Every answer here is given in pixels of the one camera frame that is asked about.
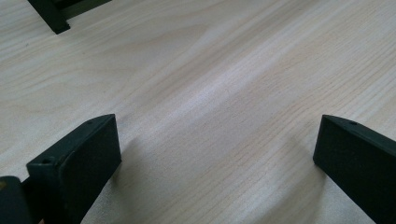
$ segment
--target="wood grain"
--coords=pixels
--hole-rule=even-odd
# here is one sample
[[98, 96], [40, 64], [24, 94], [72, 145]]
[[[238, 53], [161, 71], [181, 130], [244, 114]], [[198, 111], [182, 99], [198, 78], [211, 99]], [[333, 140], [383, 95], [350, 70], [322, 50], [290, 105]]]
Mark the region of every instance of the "wood grain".
[[372, 223], [312, 162], [322, 114], [396, 139], [392, 0], [113, 0], [54, 35], [0, 2], [0, 175], [102, 114], [83, 223]]

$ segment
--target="light wood tabletop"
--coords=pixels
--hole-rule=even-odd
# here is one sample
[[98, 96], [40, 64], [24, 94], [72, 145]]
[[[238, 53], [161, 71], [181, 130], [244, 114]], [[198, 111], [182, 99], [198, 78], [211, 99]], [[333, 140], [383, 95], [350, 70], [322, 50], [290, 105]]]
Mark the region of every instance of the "light wood tabletop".
[[113, 0], [55, 35], [0, 0], [0, 175], [114, 113], [83, 223], [373, 223], [312, 161], [322, 114], [396, 139], [394, 0]]

